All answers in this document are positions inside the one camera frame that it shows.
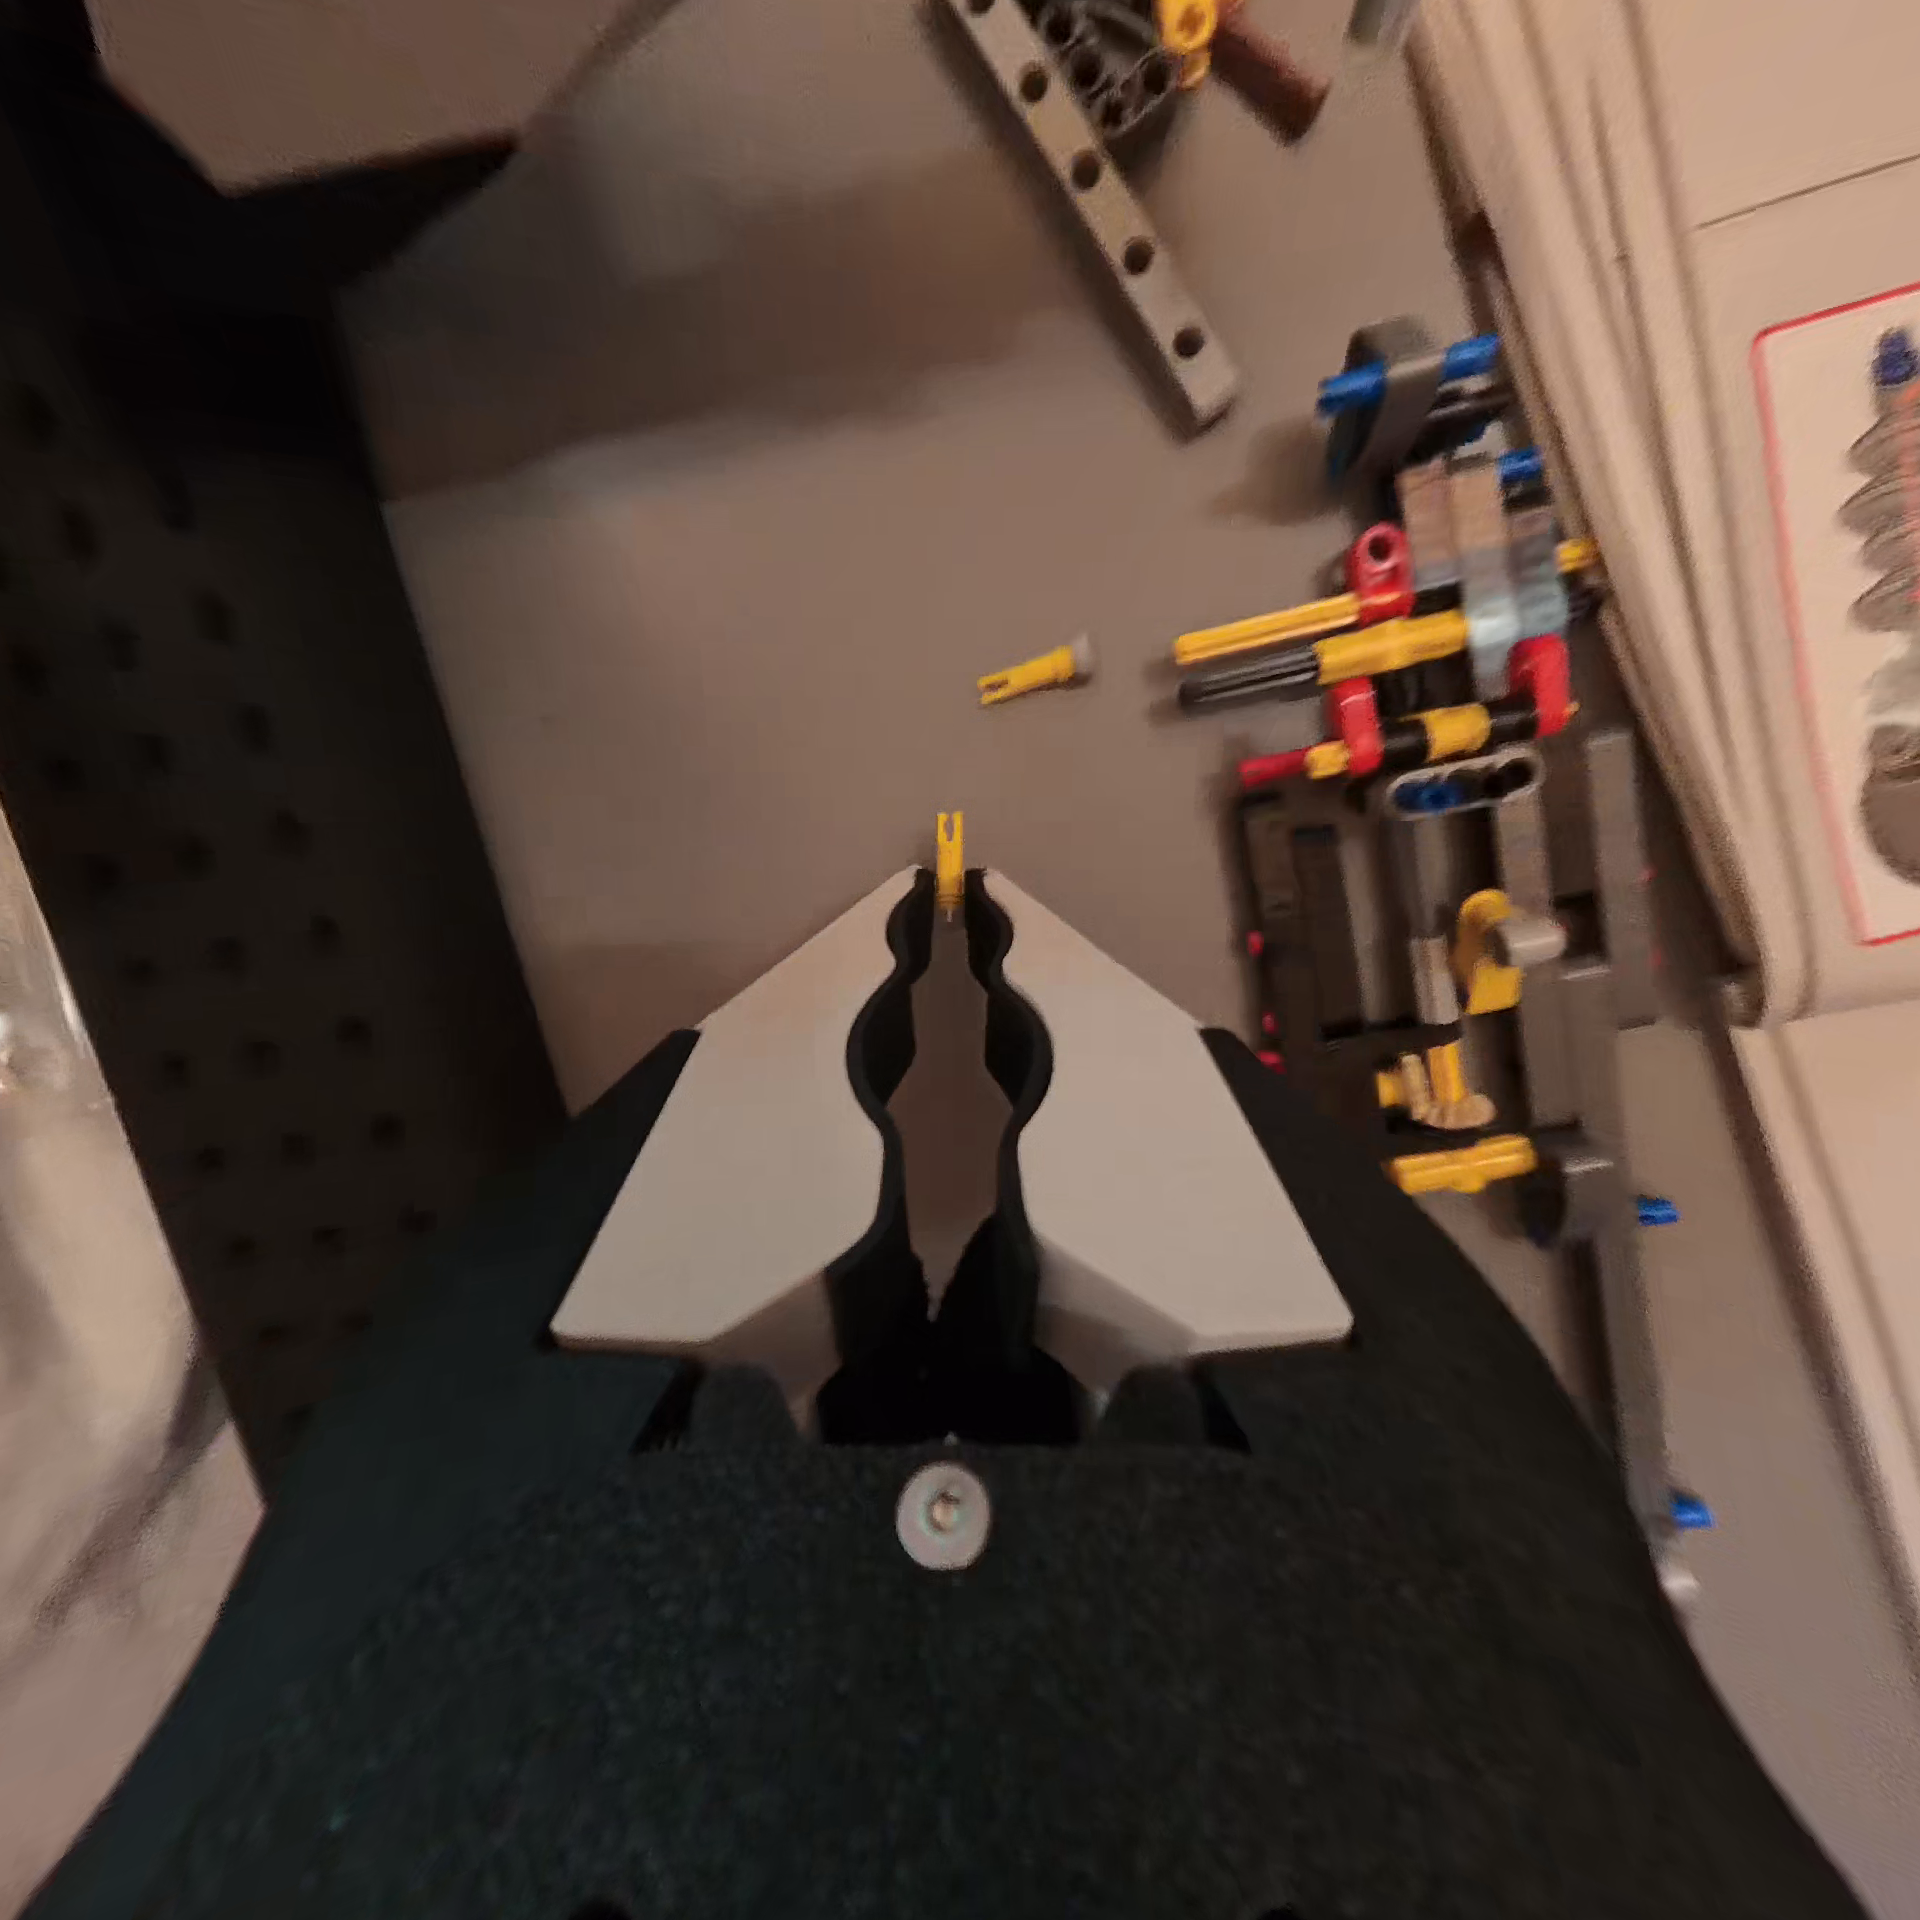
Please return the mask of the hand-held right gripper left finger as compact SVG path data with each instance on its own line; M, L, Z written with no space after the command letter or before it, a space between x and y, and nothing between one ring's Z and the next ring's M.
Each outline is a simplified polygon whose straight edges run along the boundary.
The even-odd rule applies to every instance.
M752 1365L787 1402L840 1366L829 1269L882 1217L886 1106L856 1092L856 1021L926 967L926 866L860 896L695 1028L647 1140L549 1321L572 1351Z

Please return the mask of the building instruction booklet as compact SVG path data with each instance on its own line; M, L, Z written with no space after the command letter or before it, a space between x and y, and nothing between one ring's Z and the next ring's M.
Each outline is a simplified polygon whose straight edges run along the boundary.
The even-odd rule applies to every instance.
M1611 571L1703 906L1630 1116L1738 1157L1653 1255L1695 1639L1871 1915L1915 1915L1915 5L1424 5L1487 294Z

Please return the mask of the partly built toy chassis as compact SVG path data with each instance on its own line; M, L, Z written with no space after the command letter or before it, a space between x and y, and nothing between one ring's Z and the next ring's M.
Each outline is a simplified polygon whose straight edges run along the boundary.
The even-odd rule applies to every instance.
M1620 1042L1660 1013L1636 738L1586 719L1605 609L1502 341L1349 335L1319 388L1355 517L1331 593L1180 635L1176 708L1285 708L1229 824L1263 1064L1413 1197L1491 1193L1589 1308L1605 1443L1668 1600L1714 1518L1672 1465L1643 1238L1678 1209L1627 1159Z

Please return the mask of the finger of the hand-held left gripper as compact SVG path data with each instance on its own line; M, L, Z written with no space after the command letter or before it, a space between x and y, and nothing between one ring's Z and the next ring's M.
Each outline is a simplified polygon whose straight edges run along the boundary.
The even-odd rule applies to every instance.
M109 86L223 193L514 144L643 1L86 1Z

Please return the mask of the grey toy beam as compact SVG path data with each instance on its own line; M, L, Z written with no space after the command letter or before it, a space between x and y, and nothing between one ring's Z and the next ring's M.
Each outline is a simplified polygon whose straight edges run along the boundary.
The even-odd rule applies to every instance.
M1021 5L940 1L930 12L969 74L996 96L1015 150L1045 178L1092 282L1155 372L1179 429L1197 436L1214 428L1238 396L1235 356L1093 119L1073 96L1066 55L1045 48Z

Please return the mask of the long black toy beam assembly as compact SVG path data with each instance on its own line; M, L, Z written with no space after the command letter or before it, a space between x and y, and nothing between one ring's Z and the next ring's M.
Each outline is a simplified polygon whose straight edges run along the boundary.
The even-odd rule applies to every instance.
M1331 88L1244 1L1021 1L1021 13L1116 155L1161 141L1211 82L1287 141L1313 128Z

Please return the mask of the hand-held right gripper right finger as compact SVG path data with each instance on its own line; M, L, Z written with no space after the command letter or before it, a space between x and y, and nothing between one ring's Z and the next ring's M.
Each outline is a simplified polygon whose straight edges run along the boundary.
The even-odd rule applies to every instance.
M1352 1308L1203 1025L1005 874L979 879L1050 1056L1015 1134L1043 1350L1110 1396L1147 1365L1345 1339Z

